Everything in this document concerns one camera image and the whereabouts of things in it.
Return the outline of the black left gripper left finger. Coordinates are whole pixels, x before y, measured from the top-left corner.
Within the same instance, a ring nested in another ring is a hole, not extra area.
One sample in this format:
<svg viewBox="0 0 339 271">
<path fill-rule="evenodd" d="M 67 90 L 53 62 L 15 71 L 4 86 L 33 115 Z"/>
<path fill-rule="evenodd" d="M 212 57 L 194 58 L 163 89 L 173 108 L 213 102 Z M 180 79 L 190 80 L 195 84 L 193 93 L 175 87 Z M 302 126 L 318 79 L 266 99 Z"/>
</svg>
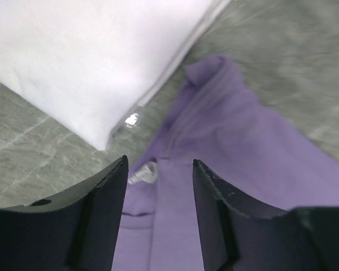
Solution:
<svg viewBox="0 0 339 271">
<path fill-rule="evenodd" d="M 127 178 L 123 156 L 59 193 L 0 208 L 0 270 L 110 270 Z"/>
</svg>

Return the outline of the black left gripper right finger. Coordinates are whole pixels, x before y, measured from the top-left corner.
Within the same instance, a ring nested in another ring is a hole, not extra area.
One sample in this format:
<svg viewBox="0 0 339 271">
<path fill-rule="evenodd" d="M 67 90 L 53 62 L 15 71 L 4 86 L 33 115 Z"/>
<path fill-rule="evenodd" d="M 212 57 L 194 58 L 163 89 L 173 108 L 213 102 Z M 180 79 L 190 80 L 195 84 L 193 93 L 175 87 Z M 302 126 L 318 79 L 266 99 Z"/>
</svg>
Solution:
<svg viewBox="0 0 339 271">
<path fill-rule="evenodd" d="M 193 162 L 205 270 L 339 270 L 339 207 L 276 208 Z"/>
</svg>

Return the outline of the purple t shirt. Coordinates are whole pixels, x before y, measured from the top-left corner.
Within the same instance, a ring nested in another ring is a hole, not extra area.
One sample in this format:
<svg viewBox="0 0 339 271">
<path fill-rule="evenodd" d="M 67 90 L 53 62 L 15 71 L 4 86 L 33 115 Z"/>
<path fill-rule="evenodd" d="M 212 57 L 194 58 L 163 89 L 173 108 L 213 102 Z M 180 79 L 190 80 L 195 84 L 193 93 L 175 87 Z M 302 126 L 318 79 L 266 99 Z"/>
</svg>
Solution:
<svg viewBox="0 0 339 271">
<path fill-rule="evenodd" d="M 261 105 L 236 65 L 212 55 L 186 81 L 130 167 L 113 270 L 202 270 L 193 160 L 272 206 L 339 206 L 339 164 Z"/>
</svg>

